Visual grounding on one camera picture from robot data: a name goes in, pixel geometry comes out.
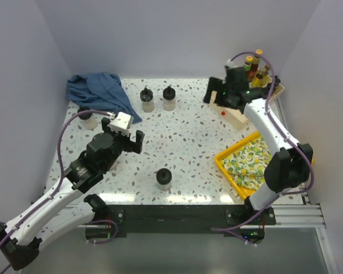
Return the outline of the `yellow oil bottle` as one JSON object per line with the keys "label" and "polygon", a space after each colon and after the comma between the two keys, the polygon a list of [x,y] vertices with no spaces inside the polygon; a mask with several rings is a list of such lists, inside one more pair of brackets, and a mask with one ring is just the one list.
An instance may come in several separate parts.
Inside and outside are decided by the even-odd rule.
{"label": "yellow oil bottle", "polygon": [[270,65],[266,64],[264,66],[264,69],[261,71],[263,74],[263,78],[261,80],[262,87],[265,87],[268,84],[270,69],[271,69]]}
{"label": "yellow oil bottle", "polygon": [[262,68],[261,70],[258,70],[258,72],[256,73],[256,75],[252,81],[252,87],[261,87],[262,86],[265,71],[266,71],[266,69],[264,69],[264,68]]}

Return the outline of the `yellow cap sauce bottle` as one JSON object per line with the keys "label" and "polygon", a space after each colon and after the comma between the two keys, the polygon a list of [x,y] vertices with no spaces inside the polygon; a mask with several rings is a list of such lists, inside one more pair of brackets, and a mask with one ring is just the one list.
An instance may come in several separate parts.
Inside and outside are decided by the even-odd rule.
{"label": "yellow cap sauce bottle", "polygon": [[252,71],[251,67],[252,67],[252,63],[253,63],[253,56],[249,55],[245,58],[245,62],[244,62],[244,68],[245,68],[245,72],[247,74],[247,80],[248,82],[251,82],[255,72]]}

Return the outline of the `red cap sauce bottle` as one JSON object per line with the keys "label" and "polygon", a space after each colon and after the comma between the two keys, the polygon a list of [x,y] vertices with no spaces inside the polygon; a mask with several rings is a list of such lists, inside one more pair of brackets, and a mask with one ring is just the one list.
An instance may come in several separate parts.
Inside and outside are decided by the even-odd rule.
{"label": "red cap sauce bottle", "polygon": [[250,76],[254,77],[256,75],[256,71],[259,67],[259,63],[260,63],[260,57],[263,54],[263,51],[261,49],[257,49],[255,51],[255,54],[253,56],[253,61],[251,64],[251,69],[250,69]]}

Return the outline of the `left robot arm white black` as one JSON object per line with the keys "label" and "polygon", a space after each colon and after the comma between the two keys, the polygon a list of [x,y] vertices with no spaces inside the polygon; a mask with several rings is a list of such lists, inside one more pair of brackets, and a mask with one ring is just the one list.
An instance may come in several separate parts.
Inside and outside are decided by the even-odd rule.
{"label": "left robot arm white black", "polygon": [[106,221],[106,203],[88,191],[103,180],[122,152],[140,154],[144,133],[131,140],[125,118],[102,119],[96,134],[54,186],[14,219],[0,222],[0,251],[15,271],[26,268],[52,240],[82,224]]}

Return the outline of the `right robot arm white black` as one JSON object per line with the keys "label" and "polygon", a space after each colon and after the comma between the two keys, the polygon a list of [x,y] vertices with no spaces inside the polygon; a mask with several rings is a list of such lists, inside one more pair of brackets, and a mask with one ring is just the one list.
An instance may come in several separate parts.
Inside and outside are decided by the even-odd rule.
{"label": "right robot arm white black", "polygon": [[238,110],[256,127],[265,140],[271,161],[264,171],[264,184],[247,197],[243,218],[256,224],[263,218],[263,210],[281,195],[308,182],[314,182],[312,167],[313,148],[294,138],[276,118],[269,105],[270,93],[262,87],[250,87],[243,67],[228,68],[226,77],[210,77],[204,103],[214,102],[217,106]]}

